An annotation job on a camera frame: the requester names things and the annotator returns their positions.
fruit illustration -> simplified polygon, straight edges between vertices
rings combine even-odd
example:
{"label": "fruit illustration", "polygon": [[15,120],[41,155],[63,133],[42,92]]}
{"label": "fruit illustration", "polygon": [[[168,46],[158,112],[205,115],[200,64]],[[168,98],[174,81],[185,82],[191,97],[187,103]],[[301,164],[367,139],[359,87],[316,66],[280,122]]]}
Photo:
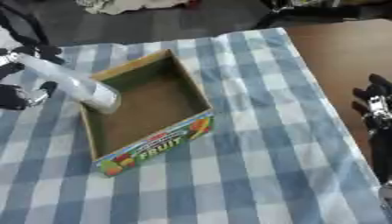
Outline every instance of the fruit illustration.
{"label": "fruit illustration", "polygon": [[120,173],[123,168],[113,161],[105,160],[101,162],[101,170],[108,176],[114,176]]}
{"label": "fruit illustration", "polygon": [[115,157],[113,160],[116,163],[118,163],[120,166],[128,166],[128,167],[135,166],[135,160],[130,156],[129,153],[124,153],[118,157]]}
{"label": "fruit illustration", "polygon": [[124,159],[123,161],[120,162],[121,166],[128,166],[128,167],[133,167],[135,166],[135,160],[131,157],[128,157]]}
{"label": "fruit illustration", "polygon": [[196,137],[200,136],[201,134],[206,133],[209,129],[209,124],[210,124],[209,117],[199,119],[199,120],[196,120],[195,122],[193,122],[189,126],[189,129],[191,130],[191,132],[195,131],[196,133],[192,134],[190,139],[193,140]]}

white cylindrical object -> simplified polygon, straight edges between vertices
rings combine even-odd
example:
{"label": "white cylindrical object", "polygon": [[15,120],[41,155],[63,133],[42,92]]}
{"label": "white cylindrical object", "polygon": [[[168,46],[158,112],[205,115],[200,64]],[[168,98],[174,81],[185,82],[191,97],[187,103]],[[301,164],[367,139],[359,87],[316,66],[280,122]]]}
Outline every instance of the white cylindrical object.
{"label": "white cylindrical object", "polygon": [[117,90],[86,78],[88,77],[86,74],[24,53],[12,54],[11,59],[34,70],[42,79],[57,82],[59,89],[103,114],[111,114],[120,106],[121,96]]}

open box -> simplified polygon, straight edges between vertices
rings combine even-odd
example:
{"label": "open box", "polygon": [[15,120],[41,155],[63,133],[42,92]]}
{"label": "open box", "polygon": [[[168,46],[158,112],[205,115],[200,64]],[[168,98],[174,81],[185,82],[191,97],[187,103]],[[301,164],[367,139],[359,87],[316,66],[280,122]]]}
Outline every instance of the open box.
{"label": "open box", "polygon": [[107,176],[200,137],[214,123],[211,105],[170,50],[92,78],[117,89],[122,97],[111,115],[81,105],[91,157]]}

cloth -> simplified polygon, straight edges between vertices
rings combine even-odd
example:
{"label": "cloth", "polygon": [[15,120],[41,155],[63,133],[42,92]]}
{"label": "cloth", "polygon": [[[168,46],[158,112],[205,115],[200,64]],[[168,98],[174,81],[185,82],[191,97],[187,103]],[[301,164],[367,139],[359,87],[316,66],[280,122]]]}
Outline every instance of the cloth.
{"label": "cloth", "polygon": [[17,42],[6,29],[0,26],[0,48],[13,50],[19,46],[22,45]]}
{"label": "cloth", "polygon": [[[213,132],[103,178],[61,91],[42,108],[1,111],[0,223],[387,223],[374,174],[283,29],[63,57],[95,73],[166,48],[212,103]],[[36,82],[28,70],[7,78]]]}
{"label": "cloth", "polygon": [[86,6],[90,13],[117,15],[124,11],[136,11],[142,8],[169,8],[185,4],[188,0],[76,0],[78,5]]}

table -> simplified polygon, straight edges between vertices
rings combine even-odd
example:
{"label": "table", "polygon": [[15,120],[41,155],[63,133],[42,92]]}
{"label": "table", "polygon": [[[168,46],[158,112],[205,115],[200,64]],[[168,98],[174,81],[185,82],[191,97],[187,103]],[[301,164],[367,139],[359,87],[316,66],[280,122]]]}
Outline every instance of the table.
{"label": "table", "polygon": [[[167,48],[212,103],[213,131],[103,178],[63,92],[0,111],[0,223],[387,222],[375,176],[283,29],[61,56],[88,76]],[[42,80],[26,69],[3,81],[28,91]]]}
{"label": "table", "polygon": [[370,74],[392,81],[392,22],[375,19],[287,28],[291,40],[371,164],[368,133],[351,108]]}

